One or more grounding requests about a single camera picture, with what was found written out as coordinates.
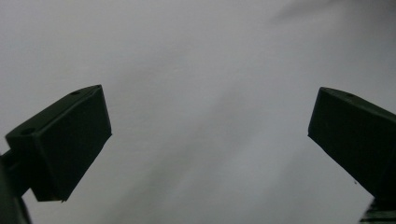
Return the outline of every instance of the dark bracket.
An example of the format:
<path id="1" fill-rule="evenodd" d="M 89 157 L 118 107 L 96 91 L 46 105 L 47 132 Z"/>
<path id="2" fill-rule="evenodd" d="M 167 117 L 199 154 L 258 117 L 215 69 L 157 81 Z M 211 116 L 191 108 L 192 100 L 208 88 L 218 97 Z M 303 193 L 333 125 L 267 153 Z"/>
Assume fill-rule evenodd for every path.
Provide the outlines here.
<path id="1" fill-rule="evenodd" d="M 73 91 L 7 134 L 7 182 L 17 197 L 66 201 L 110 135 L 102 86 Z"/>
<path id="2" fill-rule="evenodd" d="M 308 136 L 377 200 L 396 200 L 396 116 L 360 97 L 320 88 Z"/>

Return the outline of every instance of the black plastic part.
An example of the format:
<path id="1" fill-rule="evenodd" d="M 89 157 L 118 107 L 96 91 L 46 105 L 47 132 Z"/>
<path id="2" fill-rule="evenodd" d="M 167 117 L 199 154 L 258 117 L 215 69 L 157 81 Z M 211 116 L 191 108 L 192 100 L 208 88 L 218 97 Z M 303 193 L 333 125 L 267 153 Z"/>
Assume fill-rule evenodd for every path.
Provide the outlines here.
<path id="1" fill-rule="evenodd" d="M 97 85 L 66 95 L 6 139 L 21 163 L 22 182 L 43 202 L 66 201 L 110 135 L 105 96 Z"/>
<path id="2" fill-rule="evenodd" d="M 15 195 L 21 197 L 29 189 L 29 184 L 24 176 L 22 161 L 19 160 L 14 150 L 6 152 L 0 161 L 4 163 L 9 184 Z"/>
<path id="3" fill-rule="evenodd" d="M 23 199 L 10 182 L 7 168 L 0 160 L 0 223 L 29 224 L 31 220 Z"/>
<path id="4" fill-rule="evenodd" d="M 308 136 L 378 200 L 396 200 L 396 116 L 353 94 L 320 88 Z"/>
<path id="5" fill-rule="evenodd" d="M 396 223 L 396 202 L 374 199 L 359 223 L 392 224 Z"/>

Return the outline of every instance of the screw hole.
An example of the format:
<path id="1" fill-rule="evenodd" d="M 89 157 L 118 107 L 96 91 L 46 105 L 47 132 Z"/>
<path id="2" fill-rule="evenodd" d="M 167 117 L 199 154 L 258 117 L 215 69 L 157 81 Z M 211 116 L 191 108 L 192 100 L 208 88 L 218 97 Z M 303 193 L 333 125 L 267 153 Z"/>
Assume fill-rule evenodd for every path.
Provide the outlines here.
<path id="1" fill-rule="evenodd" d="M 33 133 L 34 131 L 35 131 L 35 128 L 28 128 L 28 129 L 21 131 L 21 135 L 28 135 L 28 134 Z"/>

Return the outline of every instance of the white surface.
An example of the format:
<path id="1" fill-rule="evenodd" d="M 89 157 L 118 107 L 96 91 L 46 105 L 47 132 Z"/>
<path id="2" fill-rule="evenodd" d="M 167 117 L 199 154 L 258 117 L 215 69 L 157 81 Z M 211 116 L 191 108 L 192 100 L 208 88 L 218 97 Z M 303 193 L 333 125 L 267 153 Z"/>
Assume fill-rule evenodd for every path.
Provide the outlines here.
<path id="1" fill-rule="evenodd" d="M 114 133 L 68 202 L 25 195 L 35 223 L 355 223 L 370 202 L 306 130 L 320 86 L 396 112 L 396 2 L 0 5 L 0 135 L 98 83 Z"/>

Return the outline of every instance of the gray background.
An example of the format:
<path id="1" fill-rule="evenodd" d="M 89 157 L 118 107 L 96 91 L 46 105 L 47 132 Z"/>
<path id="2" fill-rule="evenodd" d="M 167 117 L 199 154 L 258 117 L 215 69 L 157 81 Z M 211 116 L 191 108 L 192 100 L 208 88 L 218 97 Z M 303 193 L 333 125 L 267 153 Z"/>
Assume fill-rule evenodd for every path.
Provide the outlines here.
<path id="1" fill-rule="evenodd" d="M 307 135 L 318 88 L 396 112 L 396 2 L 0 3 L 0 130 L 101 83 L 114 135 L 35 223 L 355 223 L 371 196 Z M 1 152 L 7 151 L 5 140 Z"/>

